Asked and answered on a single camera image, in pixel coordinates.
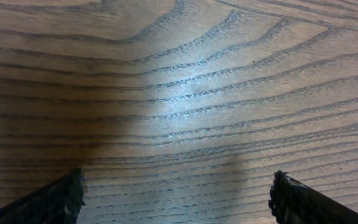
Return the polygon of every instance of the black object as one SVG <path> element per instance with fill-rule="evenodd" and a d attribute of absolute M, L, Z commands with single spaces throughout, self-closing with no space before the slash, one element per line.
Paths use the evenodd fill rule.
<path fill-rule="evenodd" d="M 277 171 L 268 206 L 280 224 L 358 224 L 358 213 Z"/>
<path fill-rule="evenodd" d="M 74 224 L 85 205 L 81 168 L 0 209 L 0 224 Z"/>

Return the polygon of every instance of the brown wooden tabletop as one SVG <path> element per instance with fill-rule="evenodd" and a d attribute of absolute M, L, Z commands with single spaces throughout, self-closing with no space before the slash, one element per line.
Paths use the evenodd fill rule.
<path fill-rule="evenodd" d="M 81 224 L 358 211 L 358 0 L 0 0 L 0 207 L 80 164 Z"/>

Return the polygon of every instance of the wooden table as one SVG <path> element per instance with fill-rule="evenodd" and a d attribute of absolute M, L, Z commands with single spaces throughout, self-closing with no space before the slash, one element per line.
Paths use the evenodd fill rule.
<path fill-rule="evenodd" d="M 0 207 L 79 164 L 78 223 L 358 211 L 358 0 L 0 0 Z"/>

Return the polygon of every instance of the wooden surface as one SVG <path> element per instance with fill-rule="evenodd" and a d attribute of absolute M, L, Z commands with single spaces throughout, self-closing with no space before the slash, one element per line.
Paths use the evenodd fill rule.
<path fill-rule="evenodd" d="M 358 0 L 0 0 L 0 207 L 79 164 L 78 223 L 358 211 Z"/>

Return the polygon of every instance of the small dark object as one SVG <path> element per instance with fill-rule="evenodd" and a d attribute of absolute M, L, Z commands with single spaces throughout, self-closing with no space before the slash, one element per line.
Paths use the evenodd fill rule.
<path fill-rule="evenodd" d="M 280 224 L 358 223 L 358 213 L 277 171 L 268 206 Z"/>
<path fill-rule="evenodd" d="M 74 224 L 84 192 L 81 168 L 0 209 L 0 224 Z"/>

